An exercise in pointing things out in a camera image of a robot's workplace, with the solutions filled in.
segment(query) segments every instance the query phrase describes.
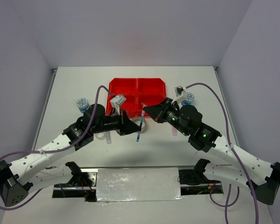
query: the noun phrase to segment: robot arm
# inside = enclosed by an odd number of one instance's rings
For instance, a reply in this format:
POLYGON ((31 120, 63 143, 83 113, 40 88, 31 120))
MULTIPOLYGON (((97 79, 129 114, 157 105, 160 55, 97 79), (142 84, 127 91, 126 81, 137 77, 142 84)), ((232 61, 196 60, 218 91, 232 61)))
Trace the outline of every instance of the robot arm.
MULTIPOLYGON (((115 104, 118 106, 124 102, 120 98, 121 96, 114 98, 117 102, 115 104)), ((120 110, 117 107, 115 114, 105 115, 105 108, 98 104, 87 134, 74 147, 60 151, 75 143, 82 136, 90 122, 93 108, 94 105, 91 105, 83 113, 83 116, 66 128, 62 134, 38 149, 39 154, 29 154, 11 163, 7 163, 5 160, 0 161, 0 196, 6 207, 20 203, 33 191, 54 184, 70 183, 74 186, 85 181, 88 186, 91 186, 92 182, 87 174, 82 173, 74 162, 68 162, 61 167, 50 167, 50 165, 92 142, 93 135, 96 133, 115 130, 122 136, 141 130, 137 124, 129 119, 125 110, 120 110), (47 151, 56 151, 57 153, 46 153, 47 151)))
POLYGON ((252 180, 257 200, 273 204, 280 185, 280 163, 262 161, 238 146, 230 146, 219 131, 202 122, 202 114, 192 105, 179 108, 174 100, 166 98, 162 103, 146 106, 143 110, 157 123, 168 122, 183 135, 189 136, 188 142, 196 150, 217 156, 236 168, 225 168, 200 159, 194 167, 198 181, 204 178, 219 180, 249 190, 242 167, 231 151, 234 148, 252 180))

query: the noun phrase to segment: red tray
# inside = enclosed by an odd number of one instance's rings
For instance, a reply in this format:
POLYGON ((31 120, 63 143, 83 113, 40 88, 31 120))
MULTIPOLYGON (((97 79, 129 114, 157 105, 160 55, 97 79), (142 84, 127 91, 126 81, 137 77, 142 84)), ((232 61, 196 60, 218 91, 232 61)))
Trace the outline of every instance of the red tray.
MULTIPOLYGON (((160 78, 114 78, 109 83, 109 90, 114 95, 122 94, 126 97, 120 108, 126 110, 129 118, 141 116, 142 103, 152 106, 166 98, 166 84, 160 78)), ((112 109, 111 99, 109 95, 106 114, 112 109)))

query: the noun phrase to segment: white panel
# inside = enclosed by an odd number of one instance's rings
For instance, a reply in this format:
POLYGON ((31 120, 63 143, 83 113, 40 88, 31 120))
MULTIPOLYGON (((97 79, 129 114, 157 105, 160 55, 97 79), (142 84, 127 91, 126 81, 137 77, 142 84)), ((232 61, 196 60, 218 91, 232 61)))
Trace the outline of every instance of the white panel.
POLYGON ((99 202, 170 201, 181 199, 178 168, 100 169, 99 202))
MULTIPOLYGON (((12 2, 0 0, 0 157, 31 149, 50 78, 51 70, 12 2)), ((0 210, 0 223, 3 214, 0 210)))
MULTIPOLYGON (((219 66, 241 147, 280 162, 280 0, 253 0, 219 66)), ((280 223, 280 188, 273 206, 280 223)))
POLYGON ((218 65, 251 0, 13 0, 57 66, 218 65))

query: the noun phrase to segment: purple cable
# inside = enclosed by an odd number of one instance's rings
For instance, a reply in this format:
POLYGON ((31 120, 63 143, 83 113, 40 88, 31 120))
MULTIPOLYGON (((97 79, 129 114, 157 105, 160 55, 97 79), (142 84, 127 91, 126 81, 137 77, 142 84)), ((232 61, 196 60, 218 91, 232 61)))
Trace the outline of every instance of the purple cable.
MULTIPOLYGON (((228 119, 227 119, 227 114, 226 114, 226 111, 225 111, 225 108, 223 106, 223 103, 222 101, 220 100, 219 96, 216 94, 216 92, 210 87, 208 86, 207 84, 205 83, 194 83, 194 84, 191 84, 189 86, 186 87, 186 89, 192 87, 192 86, 195 86, 195 85, 203 85, 205 87, 207 87, 214 95, 215 97, 217 98, 218 102, 220 103, 221 105, 221 108, 222 108, 222 111, 223 111, 223 114, 224 114, 224 118, 225 118, 225 124, 226 124, 226 135, 227 135, 227 140, 228 140, 228 144, 231 145, 231 140, 230 140, 230 135, 229 135, 229 127, 228 127, 228 119)), ((234 150, 234 148, 232 147, 231 148, 232 152, 234 153, 235 157, 237 158, 239 164, 241 165, 246 177, 247 177, 247 180, 248 180, 248 183, 249 183, 249 186, 250 186, 250 189, 251 189, 251 194, 253 196, 253 200, 254 200, 254 207, 255 207, 255 224, 259 224, 259 210, 258 210, 258 204, 257 204, 257 198, 256 198, 256 194, 255 194, 255 191, 254 191, 254 187, 252 185, 252 182, 251 182, 251 178, 243 164, 243 162, 241 161, 240 157, 238 156, 237 152, 234 150)), ((227 221, 227 206, 225 206, 225 220, 226 220, 226 223, 228 223, 227 221)))
POLYGON ((229 202, 230 194, 231 194, 231 184, 229 184, 228 194, 227 194, 226 203, 225 203, 225 212, 224 213, 225 213, 226 224, 229 224, 228 216, 227 216, 227 208, 228 208, 228 202, 229 202))
MULTIPOLYGON (((211 201, 212 201, 214 204, 216 204, 217 206, 220 206, 220 207, 225 208, 225 207, 226 207, 226 205, 222 205, 222 204, 219 204, 219 203, 215 202, 215 200, 214 200, 214 199, 213 199, 213 197, 211 196, 211 195, 212 195, 212 193, 213 193, 213 191, 214 191, 215 189, 219 188, 219 187, 220 187, 220 186, 215 186, 214 188, 212 188, 212 189, 210 190, 210 199, 211 199, 211 201)), ((238 201, 238 198, 239 198, 239 187, 238 187, 238 194, 237 194, 236 199, 234 200, 234 202, 233 202, 233 203, 228 204, 228 205, 227 205, 227 207, 231 207, 231 206, 233 206, 233 205, 234 205, 234 204, 238 201)))
MULTIPOLYGON (((98 87, 97 94, 96 94, 96 97, 95 97, 95 103, 94 103, 94 107, 93 107, 93 113, 92 113, 90 121, 89 121, 89 123, 88 123, 88 125, 87 125, 87 127, 86 127, 86 129, 84 131, 84 133, 81 135, 81 137, 77 141, 75 141, 73 144, 71 144, 70 146, 67 146, 67 147, 65 147, 65 148, 63 148, 61 150, 58 150, 58 151, 56 151, 56 150, 46 151, 46 153, 59 153, 59 152, 63 152, 65 150, 68 150, 69 148, 71 148, 71 147, 75 146, 76 144, 78 144, 85 137, 85 135, 89 131, 90 126, 92 124, 92 121, 94 119, 94 114, 95 114, 95 111, 96 111, 97 105, 98 105, 98 95, 99 95, 99 91, 100 91, 101 88, 104 88, 111 96, 114 97, 114 95, 105 86, 101 85, 101 86, 98 87)), ((16 154, 38 154, 38 153, 40 153, 40 151, 30 151, 30 150, 16 151, 16 152, 8 153, 8 154, 0 157, 0 161, 5 159, 6 157, 11 156, 11 155, 16 155, 16 154)), ((18 208, 21 208, 24 205, 26 205, 28 202, 30 202, 41 190, 42 189, 38 190, 31 198, 29 198, 27 201, 25 201, 23 204, 21 204, 21 205, 19 205, 17 207, 6 208, 6 207, 0 206, 0 209, 1 210, 5 210, 5 211, 10 211, 10 210, 16 210, 18 208)))

